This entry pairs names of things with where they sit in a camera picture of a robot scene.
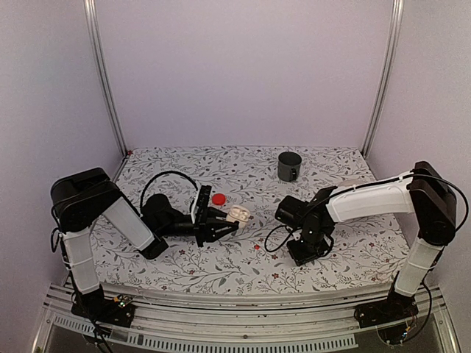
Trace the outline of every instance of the vertical metal rail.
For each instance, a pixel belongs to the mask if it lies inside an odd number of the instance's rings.
[[[369,120],[368,130],[361,147],[361,154],[368,158],[371,152],[373,140],[375,139],[376,130],[383,111],[384,99],[386,98],[386,91],[388,89],[389,77],[391,76],[392,64],[396,54],[396,47],[399,41],[400,23],[403,18],[403,0],[394,0],[392,6],[391,26],[389,27],[389,39],[386,48],[386,57],[384,58],[383,72],[381,80],[376,93],[375,105],[373,108],[371,119]]]
[[[125,157],[127,154],[127,147],[124,141],[121,124],[119,123],[118,113],[116,112],[113,94],[111,93],[110,80],[108,79],[105,66],[105,58],[103,57],[103,48],[98,28],[98,19],[96,17],[95,0],[84,0],[84,2],[88,33],[90,34],[91,45],[96,61],[96,68],[100,82],[102,84],[103,96],[105,97],[105,104],[110,118],[111,127],[113,129],[113,134],[115,135],[119,151],[121,152],[121,155]]]

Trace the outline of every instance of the mug handle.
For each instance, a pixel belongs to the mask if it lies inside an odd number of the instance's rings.
[[[294,181],[294,180],[296,180],[296,178],[297,178],[297,171],[296,171],[296,169],[292,168],[290,181]]]

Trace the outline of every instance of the robotic arm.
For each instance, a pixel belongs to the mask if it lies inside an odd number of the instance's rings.
[[[223,219],[226,213],[208,207],[211,187],[203,185],[191,215],[173,209],[163,194],[153,195],[142,209],[142,218],[109,176],[95,168],[52,185],[52,215],[60,231],[63,261],[71,272],[76,298],[72,313],[91,321],[129,327],[135,307],[132,298],[106,299],[93,264],[91,224],[103,215],[141,254],[153,260],[169,246],[166,235],[195,235],[198,246],[214,242],[238,229],[238,222]]]
[[[331,239],[336,223],[384,213],[416,213],[420,231],[388,298],[355,310],[360,327],[385,324],[418,313],[414,294],[455,237],[456,196],[440,179],[430,164],[419,162],[397,178],[321,189],[311,202],[287,196],[275,218],[293,230],[301,229],[300,239],[290,240],[287,247],[294,262],[302,265],[331,250],[325,237]]]

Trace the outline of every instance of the leaf pattern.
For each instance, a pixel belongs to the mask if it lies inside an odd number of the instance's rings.
[[[300,178],[281,182],[277,156],[295,151],[302,157]],[[146,289],[184,293],[302,293],[391,282],[408,254],[393,215],[355,219],[338,224],[333,251],[321,260],[296,267],[284,246],[268,253],[263,243],[279,225],[274,214],[286,195],[311,199],[320,188],[344,180],[374,180],[357,149],[224,146],[136,149],[117,185],[137,207],[141,191],[156,173],[182,171],[213,193],[223,193],[228,211],[233,204],[252,213],[235,234],[198,248],[193,237],[169,237],[159,258],[146,260],[113,226],[100,218],[92,233],[92,248],[100,281]],[[187,180],[164,176],[146,197],[164,193],[172,206],[188,212],[194,189]],[[273,249],[286,237],[279,229],[268,241]]]

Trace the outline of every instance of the white object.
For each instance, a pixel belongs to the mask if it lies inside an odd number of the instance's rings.
[[[406,264],[401,268],[394,284],[394,291],[403,296],[413,296],[424,276],[433,268],[433,262],[444,246],[430,245],[416,238],[412,244]]]
[[[154,241],[154,233],[143,223],[124,198],[119,198],[103,216],[138,250]]]
[[[407,190],[408,179],[400,179],[383,185],[374,185],[355,189],[349,193],[334,196],[326,205],[327,210],[336,223],[349,219],[382,215],[384,213],[413,213],[411,195]],[[345,190],[340,187],[333,194]]]
[[[250,211],[238,204],[235,204],[230,208],[229,213],[226,216],[226,221],[235,222],[238,221],[239,228],[244,228],[250,218]]]
[[[68,232],[62,235],[67,253],[66,265],[72,271],[75,284],[81,294],[97,290],[100,286],[93,264],[90,244],[90,228],[79,232]]]

